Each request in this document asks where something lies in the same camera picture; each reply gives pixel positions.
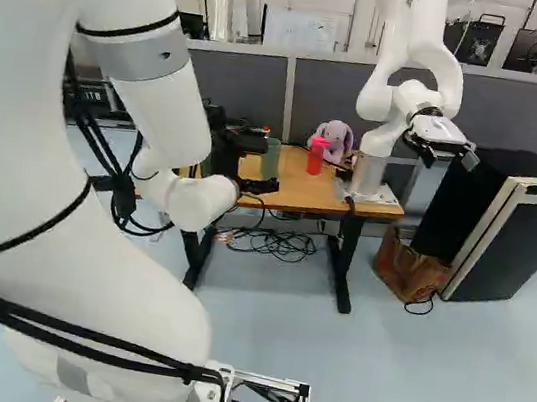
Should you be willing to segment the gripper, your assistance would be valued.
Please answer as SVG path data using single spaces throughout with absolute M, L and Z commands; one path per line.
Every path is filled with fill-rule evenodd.
M 215 173 L 237 181 L 240 178 L 239 159 L 251 154 L 263 155 L 267 147 L 267 139 L 263 136 L 227 129 L 220 137 Z

